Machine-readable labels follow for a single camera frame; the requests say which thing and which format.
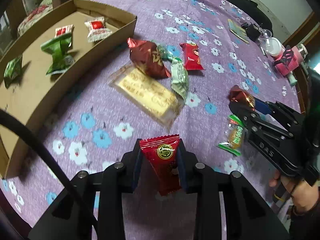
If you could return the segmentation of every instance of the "white lid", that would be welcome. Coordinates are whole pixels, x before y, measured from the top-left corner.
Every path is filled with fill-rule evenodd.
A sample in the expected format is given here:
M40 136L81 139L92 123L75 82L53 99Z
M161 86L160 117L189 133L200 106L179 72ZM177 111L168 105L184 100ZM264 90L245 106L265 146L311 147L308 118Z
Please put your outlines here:
M273 56L273 57L277 57L282 53L282 44L281 42L275 38L272 37L270 38L270 44L271 44L271 50L268 50L268 53Z

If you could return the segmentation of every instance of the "metal bolt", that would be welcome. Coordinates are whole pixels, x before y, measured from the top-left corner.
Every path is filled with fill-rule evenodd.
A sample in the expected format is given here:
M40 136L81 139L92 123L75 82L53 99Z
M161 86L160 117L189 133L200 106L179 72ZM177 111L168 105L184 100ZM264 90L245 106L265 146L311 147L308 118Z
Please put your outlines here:
M82 179L82 178L86 177L88 174L89 173L87 171L79 171L78 177Z
M239 171L233 171L233 172L231 172L231 175L234 176L235 178L241 177L241 173Z
M203 163L196 163L196 168L197 169L204 169L205 165Z
M115 164L113 164L113 166L116 169L121 169L124 166L124 164L122 162L116 162Z

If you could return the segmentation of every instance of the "transparent candy wrapper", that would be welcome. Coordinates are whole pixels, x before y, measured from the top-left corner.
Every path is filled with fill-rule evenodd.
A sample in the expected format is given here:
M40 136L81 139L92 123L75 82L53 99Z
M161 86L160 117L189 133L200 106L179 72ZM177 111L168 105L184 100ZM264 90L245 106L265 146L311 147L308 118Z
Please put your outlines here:
M108 83L153 119L170 128L184 105L181 98L128 62L113 73Z
M234 114L229 115L228 125L218 135L217 146L236 156L243 152L245 128L241 120Z

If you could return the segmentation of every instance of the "purple blanket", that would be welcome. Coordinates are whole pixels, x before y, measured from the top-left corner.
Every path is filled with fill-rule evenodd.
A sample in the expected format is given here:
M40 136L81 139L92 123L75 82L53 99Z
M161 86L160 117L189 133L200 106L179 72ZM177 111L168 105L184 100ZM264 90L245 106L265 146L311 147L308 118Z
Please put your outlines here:
M186 149L215 171L240 171L271 203L268 179L274 171L272 165L250 145L241 157L216 147L217 136L224 132L231 114L227 95L236 84L261 100L278 100L300 110L295 88L286 78L275 76L259 47L253 42L245 44L229 31L228 19L252 22L250 16L224 0L95 1L136 14L135 38L164 43L175 56L183 58L179 43L198 44L205 70L189 73L186 105L170 134L180 134ZM70 179L80 170L103 171L131 151L137 138L168 134L106 83L108 76L128 61L126 45L102 59L64 96L39 133ZM170 88L169 79L160 82ZM136 191L123 195L127 239L192 239L196 195L179 191L161 197L156 185L152 167L144 160ZM30 153L22 175L3 180L0 188L18 214L33 226L62 185L43 161ZM97 194L95 214L98 203ZM222 232L225 238L224 223Z

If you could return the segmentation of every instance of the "human hand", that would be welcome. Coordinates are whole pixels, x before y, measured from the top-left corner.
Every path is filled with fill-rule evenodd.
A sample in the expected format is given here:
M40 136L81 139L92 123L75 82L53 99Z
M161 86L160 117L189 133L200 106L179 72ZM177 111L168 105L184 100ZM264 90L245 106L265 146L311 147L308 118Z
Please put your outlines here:
M306 181L301 181L294 189L294 192L292 192L295 182L292 179L280 175L280 172L276 170L273 178L269 180L269 186L275 187L278 184L278 180L281 179L286 190L291 193L293 204L296 206L298 213L305 213L316 205L319 199L317 182L311 187Z

